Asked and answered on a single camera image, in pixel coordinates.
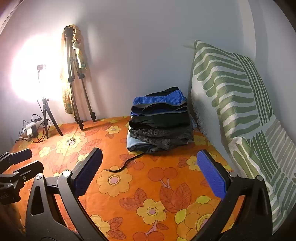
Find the blue striped pants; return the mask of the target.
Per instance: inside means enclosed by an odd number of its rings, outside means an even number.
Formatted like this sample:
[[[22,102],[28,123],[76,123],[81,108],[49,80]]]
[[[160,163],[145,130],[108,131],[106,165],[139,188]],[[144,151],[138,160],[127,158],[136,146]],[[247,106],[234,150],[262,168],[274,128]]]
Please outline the blue striped pants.
[[[139,96],[133,100],[131,115],[152,116],[163,113],[183,113],[187,111],[187,99],[178,87]]]

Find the white power strip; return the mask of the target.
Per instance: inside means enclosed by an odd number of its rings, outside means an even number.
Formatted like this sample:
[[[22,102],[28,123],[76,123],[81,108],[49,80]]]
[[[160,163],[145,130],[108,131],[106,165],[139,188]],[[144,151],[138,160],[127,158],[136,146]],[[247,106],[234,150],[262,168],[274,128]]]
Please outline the white power strip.
[[[34,138],[38,135],[38,129],[37,129],[37,123],[36,122],[31,122],[27,124],[23,128],[23,132],[26,134],[27,137],[29,138]]]

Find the orange floral bedsheet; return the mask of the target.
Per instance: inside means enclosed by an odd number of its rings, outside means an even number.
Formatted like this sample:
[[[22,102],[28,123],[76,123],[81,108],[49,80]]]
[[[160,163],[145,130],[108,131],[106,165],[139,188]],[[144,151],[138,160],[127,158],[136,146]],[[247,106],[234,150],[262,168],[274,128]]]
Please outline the orange floral bedsheet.
[[[126,148],[130,117],[50,128],[41,143],[18,141],[12,152],[30,149],[46,177],[59,176],[83,161],[93,148],[103,162],[85,195],[79,198],[92,221],[109,240],[190,240],[219,204],[197,165],[207,150],[227,170],[229,164],[199,131],[193,142],[168,152],[144,154]]]

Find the black small tripod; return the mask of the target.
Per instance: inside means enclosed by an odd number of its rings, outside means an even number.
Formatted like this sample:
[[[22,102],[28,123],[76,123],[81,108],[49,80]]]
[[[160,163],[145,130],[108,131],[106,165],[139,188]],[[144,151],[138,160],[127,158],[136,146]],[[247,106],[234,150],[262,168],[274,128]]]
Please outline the black small tripod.
[[[49,99],[46,98],[46,82],[45,82],[45,71],[44,71],[44,65],[40,64],[37,65],[37,77],[38,77],[38,83],[41,87],[41,100],[42,100],[42,114],[44,119],[44,128],[46,133],[46,138],[49,138],[49,127],[51,124],[55,127],[56,131],[60,136],[63,136],[62,131],[60,130],[51,110],[48,104]]]

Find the light blue folded garment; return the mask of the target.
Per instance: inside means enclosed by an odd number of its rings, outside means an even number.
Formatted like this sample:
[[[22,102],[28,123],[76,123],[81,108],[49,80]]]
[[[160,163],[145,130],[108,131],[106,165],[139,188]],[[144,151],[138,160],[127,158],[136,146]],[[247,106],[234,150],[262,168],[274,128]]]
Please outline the light blue folded garment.
[[[197,126],[188,112],[152,116],[132,116],[126,147],[129,151],[154,153],[168,151],[193,141]]]

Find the grey tweed folded garment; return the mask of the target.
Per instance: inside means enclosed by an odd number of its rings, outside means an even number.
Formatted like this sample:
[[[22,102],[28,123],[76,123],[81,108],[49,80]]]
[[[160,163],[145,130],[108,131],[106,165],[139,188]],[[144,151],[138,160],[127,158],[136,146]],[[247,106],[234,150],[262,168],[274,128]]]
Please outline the grey tweed folded garment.
[[[193,127],[162,130],[159,128],[129,128],[126,148],[144,153],[169,151],[193,141]]]

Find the black folded garment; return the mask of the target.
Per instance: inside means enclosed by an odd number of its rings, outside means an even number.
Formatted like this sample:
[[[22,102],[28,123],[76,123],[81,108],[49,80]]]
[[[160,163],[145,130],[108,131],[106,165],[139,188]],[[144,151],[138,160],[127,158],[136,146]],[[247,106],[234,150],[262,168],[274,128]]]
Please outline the black folded garment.
[[[162,113],[151,116],[132,116],[129,121],[131,128],[159,128],[164,130],[185,128],[191,125],[188,112]]]

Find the green striped white pillow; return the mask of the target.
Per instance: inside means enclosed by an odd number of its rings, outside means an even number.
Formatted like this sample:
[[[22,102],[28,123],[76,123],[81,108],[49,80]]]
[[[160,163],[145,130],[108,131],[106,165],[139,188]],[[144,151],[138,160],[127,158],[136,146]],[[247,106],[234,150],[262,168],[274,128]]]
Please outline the green striped white pillow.
[[[192,97],[204,96],[217,114],[227,142],[252,138],[274,117],[270,98],[253,61],[196,40]]]

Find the bronze large tripod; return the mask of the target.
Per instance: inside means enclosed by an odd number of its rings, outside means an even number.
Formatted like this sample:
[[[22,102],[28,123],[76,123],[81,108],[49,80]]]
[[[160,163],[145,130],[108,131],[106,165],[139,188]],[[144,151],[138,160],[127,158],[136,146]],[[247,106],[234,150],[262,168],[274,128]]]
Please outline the bronze large tripod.
[[[93,122],[96,121],[96,114],[92,109],[85,85],[86,61],[82,51],[83,45],[81,31],[76,25],[68,25],[63,30],[63,37],[66,50],[69,97],[71,101],[72,114],[79,128],[84,130],[84,121],[80,116],[78,108],[78,84],[81,85],[86,106]]]

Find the yellow floral cloth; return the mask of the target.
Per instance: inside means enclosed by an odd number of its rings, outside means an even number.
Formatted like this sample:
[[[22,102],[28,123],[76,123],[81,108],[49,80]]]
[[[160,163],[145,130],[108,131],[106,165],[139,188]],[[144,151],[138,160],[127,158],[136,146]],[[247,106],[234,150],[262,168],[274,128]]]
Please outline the yellow floral cloth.
[[[64,108],[66,113],[78,118],[74,80],[84,80],[86,61],[81,31],[76,25],[68,25],[64,28],[61,39],[61,51],[64,58],[60,74]]]

